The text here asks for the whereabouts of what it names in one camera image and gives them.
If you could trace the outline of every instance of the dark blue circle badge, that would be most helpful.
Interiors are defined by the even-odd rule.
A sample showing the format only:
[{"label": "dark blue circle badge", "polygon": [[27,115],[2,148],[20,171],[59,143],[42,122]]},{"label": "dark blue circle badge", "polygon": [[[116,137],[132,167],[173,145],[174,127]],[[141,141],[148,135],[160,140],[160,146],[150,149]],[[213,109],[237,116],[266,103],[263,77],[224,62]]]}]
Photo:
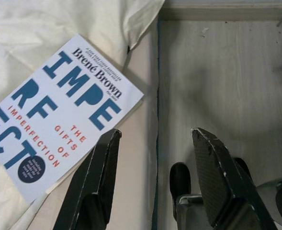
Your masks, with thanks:
[{"label": "dark blue circle badge", "polygon": [[25,183],[39,180],[45,171],[45,162],[39,156],[27,157],[18,168],[18,177]]}]

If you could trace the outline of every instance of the black shoe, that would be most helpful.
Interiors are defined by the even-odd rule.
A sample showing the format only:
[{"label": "black shoe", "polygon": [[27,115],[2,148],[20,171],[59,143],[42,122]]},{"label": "black shoe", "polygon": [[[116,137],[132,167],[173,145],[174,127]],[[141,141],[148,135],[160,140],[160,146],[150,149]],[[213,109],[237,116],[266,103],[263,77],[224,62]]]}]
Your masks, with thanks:
[{"label": "black shoe", "polygon": [[171,167],[169,173],[169,189],[173,199],[173,216],[177,220],[177,197],[191,193],[190,171],[184,163],[178,162]]}]

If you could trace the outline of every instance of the book cover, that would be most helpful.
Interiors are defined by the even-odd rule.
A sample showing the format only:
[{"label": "book cover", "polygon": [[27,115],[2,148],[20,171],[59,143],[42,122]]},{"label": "book cover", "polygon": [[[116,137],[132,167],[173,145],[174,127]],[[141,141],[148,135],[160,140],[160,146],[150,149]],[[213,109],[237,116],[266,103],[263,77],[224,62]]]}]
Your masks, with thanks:
[{"label": "book cover", "polygon": [[31,203],[142,96],[76,35],[0,103],[0,163]]}]

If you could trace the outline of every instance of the wooden surface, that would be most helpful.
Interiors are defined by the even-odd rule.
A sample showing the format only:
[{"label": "wooden surface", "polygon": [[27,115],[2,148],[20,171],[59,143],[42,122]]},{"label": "wooden surface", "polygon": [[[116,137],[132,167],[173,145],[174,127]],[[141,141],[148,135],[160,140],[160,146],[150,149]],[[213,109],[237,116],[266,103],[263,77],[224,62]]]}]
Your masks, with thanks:
[{"label": "wooden surface", "polygon": [[168,3],[163,6],[159,16],[168,21],[282,21],[282,1]]},{"label": "wooden surface", "polygon": [[282,26],[278,22],[160,24],[158,229],[175,230],[169,170],[198,193],[192,127],[242,157],[256,185],[282,177]]}]

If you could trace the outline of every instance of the white fabric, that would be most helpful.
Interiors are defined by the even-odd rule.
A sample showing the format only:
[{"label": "white fabric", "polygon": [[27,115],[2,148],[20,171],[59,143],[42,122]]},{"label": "white fabric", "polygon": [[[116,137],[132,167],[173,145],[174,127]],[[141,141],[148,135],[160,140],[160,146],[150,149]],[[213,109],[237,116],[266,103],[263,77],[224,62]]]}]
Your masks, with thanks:
[{"label": "white fabric", "polygon": [[[76,33],[89,39],[122,70],[127,47],[136,45],[162,4],[163,0],[0,0],[0,101]],[[120,214],[112,215],[108,228],[143,230],[150,226],[155,191],[157,107],[152,95],[157,85],[151,86],[150,79],[134,74],[130,80],[145,98],[119,127],[123,138],[113,213]],[[57,196],[58,203],[65,195],[63,191],[60,189]],[[45,196],[29,207],[0,166],[0,230],[10,229],[15,223],[13,229],[25,229]],[[52,204],[57,197],[47,200]],[[47,215],[45,212],[41,221],[46,222]]]}]

